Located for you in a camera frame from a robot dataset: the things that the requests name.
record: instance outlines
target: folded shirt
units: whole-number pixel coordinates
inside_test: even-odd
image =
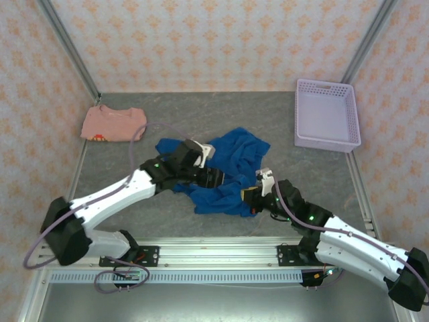
[[[86,114],[80,137],[92,141],[131,141],[135,131],[146,121],[142,109],[114,110],[106,105],[97,105]],[[144,131],[145,128],[139,131],[136,141],[141,139]]]

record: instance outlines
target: plastic basket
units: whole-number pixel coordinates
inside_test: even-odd
[[[295,145],[346,153],[361,145],[353,86],[298,79]]]

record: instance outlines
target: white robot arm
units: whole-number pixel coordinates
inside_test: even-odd
[[[403,307],[420,311],[428,292],[423,284],[429,283],[429,261],[423,251],[413,248],[408,252],[362,233],[305,201],[288,180],[276,184],[268,168],[256,175],[261,184],[243,190],[243,201],[254,212],[268,209],[274,216],[286,218],[303,236],[298,246],[284,246],[286,252],[278,247],[280,264],[300,260],[307,265],[338,266],[378,285]]]
[[[61,265],[70,265],[83,256],[110,256],[126,262],[138,256],[137,243],[127,231],[114,233],[95,227],[118,211],[140,200],[150,198],[178,183],[194,183],[206,188],[223,183],[220,170],[206,167],[215,149],[209,144],[183,141],[176,151],[143,163],[132,179],[124,178],[92,195],[66,202],[52,201],[42,225],[42,231],[68,211],[77,209],[45,237]],[[91,201],[104,197],[98,203]]]

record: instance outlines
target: patterned wallpaper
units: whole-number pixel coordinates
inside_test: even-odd
[[[0,48],[0,320],[12,322],[31,276],[23,256],[67,192],[93,100],[36,1],[0,1]]]
[[[382,0],[54,0],[99,91],[340,81]]]
[[[402,0],[356,81],[356,151],[384,240],[429,254],[429,6]]]

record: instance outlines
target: metal table surface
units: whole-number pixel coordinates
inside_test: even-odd
[[[39,322],[396,322],[387,295],[350,273],[330,287],[147,284],[97,293],[91,284],[52,284]]]

